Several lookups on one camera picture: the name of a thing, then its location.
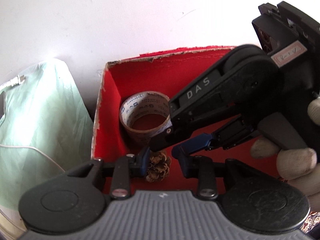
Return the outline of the brown pine cone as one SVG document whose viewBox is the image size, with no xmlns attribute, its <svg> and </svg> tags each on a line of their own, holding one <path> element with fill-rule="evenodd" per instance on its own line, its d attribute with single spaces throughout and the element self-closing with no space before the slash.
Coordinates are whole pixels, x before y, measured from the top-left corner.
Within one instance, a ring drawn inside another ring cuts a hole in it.
<svg viewBox="0 0 320 240">
<path fill-rule="evenodd" d="M 150 152 L 146 181 L 153 183 L 167 178 L 169 176 L 170 166 L 171 157 L 168 156 L 166 150 Z"/>
</svg>

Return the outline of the red cardboard box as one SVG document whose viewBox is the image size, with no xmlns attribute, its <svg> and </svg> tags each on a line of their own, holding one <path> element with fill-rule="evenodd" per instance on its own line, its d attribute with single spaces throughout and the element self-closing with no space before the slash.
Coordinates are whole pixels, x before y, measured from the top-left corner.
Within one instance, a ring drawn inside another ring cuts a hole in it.
<svg viewBox="0 0 320 240">
<path fill-rule="evenodd" d="M 124 100 L 144 91 L 161 92 L 172 98 L 233 48 L 234 46 L 178 48 L 107 63 L 95 111 L 92 157 L 101 158 L 105 163 L 114 163 L 125 154 L 139 152 L 139 148 L 134 148 L 135 144 L 130 144 L 131 138 L 119 120 L 119 110 Z M 275 155 L 266 159 L 251 157 L 249 150 L 256 140 L 257 138 L 227 151 L 218 148 L 201 151 L 199 154 L 221 163 L 226 158 L 235 158 L 279 178 Z M 130 179 L 131 193 L 136 190 L 196 191 L 197 180 L 185 179 L 176 159 L 172 158 L 169 171 L 169 176 L 162 181 L 150 183 L 145 178 Z"/>
</svg>

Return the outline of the light green pillow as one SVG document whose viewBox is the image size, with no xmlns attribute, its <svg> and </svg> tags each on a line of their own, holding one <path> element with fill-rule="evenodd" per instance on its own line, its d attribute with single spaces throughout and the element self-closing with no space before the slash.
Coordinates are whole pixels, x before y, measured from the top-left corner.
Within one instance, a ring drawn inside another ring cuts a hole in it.
<svg viewBox="0 0 320 240">
<path fill-rule="evenodd" d="M 91 157 L 93 121 L 65 62 L 53 59 L 23 71 L 5 90 L 1 121 L 1 206 Z"/>
</svg>

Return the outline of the black smartphone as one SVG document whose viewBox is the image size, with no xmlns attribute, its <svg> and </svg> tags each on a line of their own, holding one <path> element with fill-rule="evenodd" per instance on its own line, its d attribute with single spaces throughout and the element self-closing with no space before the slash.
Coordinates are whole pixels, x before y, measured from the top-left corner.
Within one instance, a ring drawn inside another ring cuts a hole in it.
<svg viewBox="0 0 320 240">
<path fill-rule="evenodd" d="M 0 94 L 0 118 L 5 116 L 5 91 Z"/>
</svg>

